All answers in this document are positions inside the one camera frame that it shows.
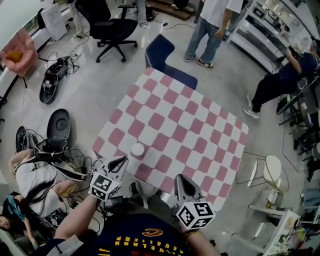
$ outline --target white wall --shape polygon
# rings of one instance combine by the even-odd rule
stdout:
[[[40,0],[3,0],[0,3],[0,49],[41,7]]]

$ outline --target white floor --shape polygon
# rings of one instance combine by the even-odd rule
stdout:
[[[113,15],[119,11],[112,8]],[[156,19],[162,19],[170,28],[178,23],[194,26],[189,20],[183,22],[171,16],[159,14]],[[65,56],[79,43],[86,39],[73,38],[73,29],[69,29],[60,41],[47,45],[40,56],[46,58],[52,52]],[[123,45],[121,49],[126,55],[127,62],[121,62],[120,54],[112,49],[100,63],[95,59],[103,50],[97,47],[97,41],[89,38],[88,42],[79,47],[76,52],[81,53],[76,63],[80,65],[77,73],[64,77],[59,85],[56,100],[51,104],[42,104],[39,101],[39,91],[44,72],[53,61],[45,63],[41,60],[27,75],[28,88],[25,89],[21,80],[14,85],[8,97],[8,103],[1,109],[0,116],[5,118],[5,124],[0,127],[0,168],[12,190],[18,190],[13,177],[8,171],[8,160],[15,154],[15,136],[20,126],[33,129],[44,137],[51,114],[60,108],[68,110],[72,120],[72,147],[80,149],[86,156],[92,156],[92,145],[100,130],[110,117],[113,109],[126,93],[126,89],[134,83],[145,70],[146,46],[162,33],[174,45],[174,52],[168,57],[167,64],[178,68],[198,79],[197,91],[211,98],[226,111],[240,117],[248,126],[248,142],[245,150],[258,155],[275,155],[280,160],[288,175],[289,191],[284,195],[282,207],[298,211],[300,193],[304,188],[304,165],[297,153],[293,151],[293,141],[288,136],[289,130],[279,126],[280,118],[276,116],[276,107],[279,99],[272,100],[262,107],[262,119],[255,120],[246,116],[242,105],[247,103],[246,96],[254,96],[258,82],[266,74],[255,61],[248,57],[232,44],[222,43],[213,64],[212,70],[196,64],[195,61],[185,63],[184,52],[188,46],[193,29],[179,25],[165,30],[162,24],[156,21],[150,23],[148,29],[138,27],[130,40],[138,41],[138,48],[133,45]],[[204,51],[206,38],[198,48],[198,56]],[[238,178],[249,180],[255,158],[245,156],[238,170]],[[124,194],[132,177],[128,174],[124,178]],[[148,194],[153,188],[148,187]],[[268,185],[247,188],[247,184],[232,186],[221,211],[204,230],[209,239],[214,239],[221,252],[230,256],[256,255],[257,252],[247,249],[236,242],[231,235],[240,233],[247,238],[254,237],[261,223],[267,222],[264,214],[248,209],[248,205],[255,202],[261,191],[270,189]],[[262,231],[256,242],[263,245],[270,238],[274,227],[265,225],[267,231]]]

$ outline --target checkered tablecloth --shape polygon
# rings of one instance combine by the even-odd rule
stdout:
[[[181,82],[148,68],[93,144],[105,158],[128,156],[127,171],[174,194],[174,179],[196,182],[215,211],[223,206],[242,157],[248,126]],[[133,156],[135,143],[145,147]]]

